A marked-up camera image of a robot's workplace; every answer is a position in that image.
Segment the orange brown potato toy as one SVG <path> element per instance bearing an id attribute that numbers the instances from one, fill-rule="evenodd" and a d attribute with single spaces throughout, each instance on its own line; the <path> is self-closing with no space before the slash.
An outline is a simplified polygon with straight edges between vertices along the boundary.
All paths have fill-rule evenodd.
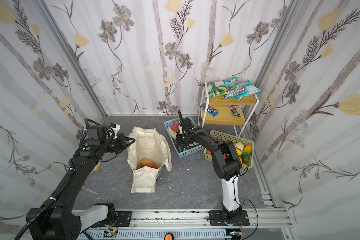
<path id="1" fill-rule="evenodd" d="M 148 158 L 143 158 L 141 160 L 141 166 L 142 167 L 149 167 L 149 166 L 154 166 L 154 165 L 155 165 L 155 163 L 152 160 L 148 159 Z"/>

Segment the canvas tote bag floral print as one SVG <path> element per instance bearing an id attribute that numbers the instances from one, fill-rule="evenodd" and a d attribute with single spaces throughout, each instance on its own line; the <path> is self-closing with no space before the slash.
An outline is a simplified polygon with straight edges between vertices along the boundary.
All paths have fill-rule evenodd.
<path id="1" fill-rule="evenodd" d="M 130 138 L 136 141 L 128 149 L 128 164 L 133 172 L 132 193 L 155 193 L 156 182 L 163 167 L 172 170 L 169 144 L 156 129 L 134 127 Z M 142 167 L 141 160 L 152 160 L 159 169 Z"/>

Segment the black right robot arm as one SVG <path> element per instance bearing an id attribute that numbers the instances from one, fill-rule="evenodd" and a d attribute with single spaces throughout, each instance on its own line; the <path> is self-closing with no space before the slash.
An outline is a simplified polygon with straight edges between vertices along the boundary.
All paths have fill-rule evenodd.
<path id="1" fill-rule="evenodd" d="M 236 147 L 231 141 L 222 141 L 204 131 L 203 128 L 192 123 L 190 118 L 180 119 L 180 134 L 177 143 L 197 143 L 211 152 L 213 167 L 216 175 L 222 181 L 223 202 L 222 218 L 227 225 L 236 222 L 242 213 L 242 204 L 239 200 L 238 178 L 242 162 L 237 154 Z"/>

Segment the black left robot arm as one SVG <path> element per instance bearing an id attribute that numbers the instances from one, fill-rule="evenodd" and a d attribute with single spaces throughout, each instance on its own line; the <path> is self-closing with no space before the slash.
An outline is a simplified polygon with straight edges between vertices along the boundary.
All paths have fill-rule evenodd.
<path id="1" fill-rule="evenodd" d="M 76 240 L 88 227 L 84 218 L 75 216 L 72 209 L 85 180 L 106 153 L 116 155 L 126 150 L 135 139 L 118 134 L 111 140 L 94 140 L 94 146 L 80 146 L 69 160 L 69 170 L 39 208 L 26 215 L 24 230 L 34 240 Z"/>

